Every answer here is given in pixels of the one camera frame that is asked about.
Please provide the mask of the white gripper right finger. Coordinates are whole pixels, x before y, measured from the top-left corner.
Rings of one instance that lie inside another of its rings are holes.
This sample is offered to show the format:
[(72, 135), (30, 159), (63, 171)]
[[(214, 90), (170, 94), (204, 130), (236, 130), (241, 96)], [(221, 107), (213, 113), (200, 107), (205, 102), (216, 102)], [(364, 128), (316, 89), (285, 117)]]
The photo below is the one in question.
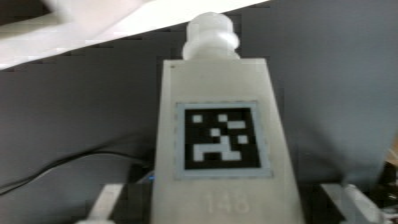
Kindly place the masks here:
[(305, 224), (390, 224), (390, 216), (353, 185), (303, 185), (300, 197)]

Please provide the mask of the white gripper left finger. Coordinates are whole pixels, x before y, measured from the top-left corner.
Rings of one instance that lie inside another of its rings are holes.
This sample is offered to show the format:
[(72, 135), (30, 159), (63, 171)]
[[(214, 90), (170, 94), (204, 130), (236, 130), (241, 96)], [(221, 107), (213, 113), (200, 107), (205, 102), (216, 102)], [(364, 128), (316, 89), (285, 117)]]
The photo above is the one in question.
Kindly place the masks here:
[(147, 224), (149, 184), (106, 184), (86, 217), (72, 224)]

